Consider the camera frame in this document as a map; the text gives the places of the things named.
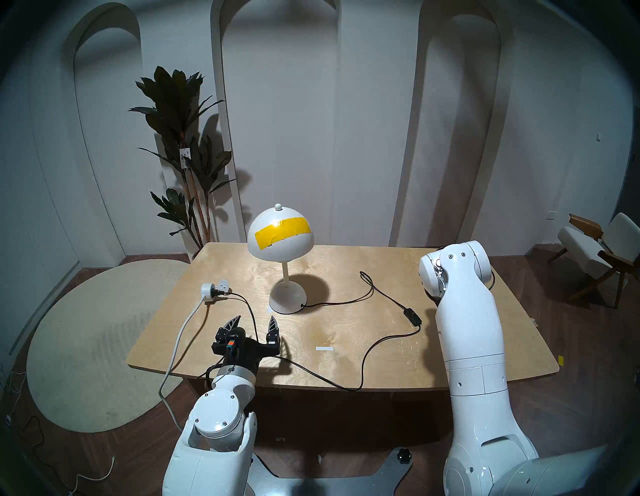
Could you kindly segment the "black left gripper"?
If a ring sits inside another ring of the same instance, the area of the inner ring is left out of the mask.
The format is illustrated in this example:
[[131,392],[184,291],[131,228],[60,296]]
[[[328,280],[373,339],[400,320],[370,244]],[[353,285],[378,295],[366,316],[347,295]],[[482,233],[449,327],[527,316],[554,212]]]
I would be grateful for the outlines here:
[[222,356],[220,368],[238,366],[257,373],[262,359],[280,355],[279,325],[274,315],[271,315],[266,343],[259,343],[247,337],[245,329],[238,327],[240,319],[241,316],[237,315],[219,328],[211,348],[215,355]]

